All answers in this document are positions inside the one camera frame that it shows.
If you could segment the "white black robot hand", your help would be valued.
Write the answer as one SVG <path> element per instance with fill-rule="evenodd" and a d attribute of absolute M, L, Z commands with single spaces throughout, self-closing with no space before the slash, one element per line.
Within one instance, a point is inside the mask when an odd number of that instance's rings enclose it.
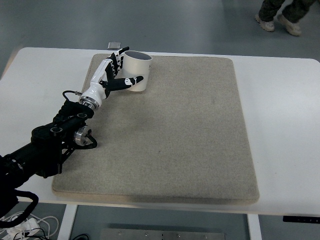
<path fill-rule="evenodd" d="M 114 51 L 109 58 L 104 59 L 90 80 L 89 88 L 81 95 L 79 103 L 88 107 L 100 107 L 102 100 L 106 99 L 107 92 L 120 91 L 133 87 L 141 82 L 143 76 L 115 78 L 123 67 L 123 53 L 130 49 L 129 46 Z"/>

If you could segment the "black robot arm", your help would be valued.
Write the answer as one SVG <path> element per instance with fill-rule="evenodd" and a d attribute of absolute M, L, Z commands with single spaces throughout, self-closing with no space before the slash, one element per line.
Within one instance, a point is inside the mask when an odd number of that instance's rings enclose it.
<path fill-rule="evenodd" d="M 75 150 L 97 147 L 86 120 L 94 116 L 110 92 L 126 90 L 144 79 L 142 75 L 117 78 L 129 49 L 121 48 L 103 59 L 89 88 L 77 93 L 78 102 L 67 98 L 51 123 L 32 130 L 29 144 L 0 158 L 0 182 L 7 189 L 15 190 L 33 175 L 47 178 L 61 174 L 63 163 Z"/>

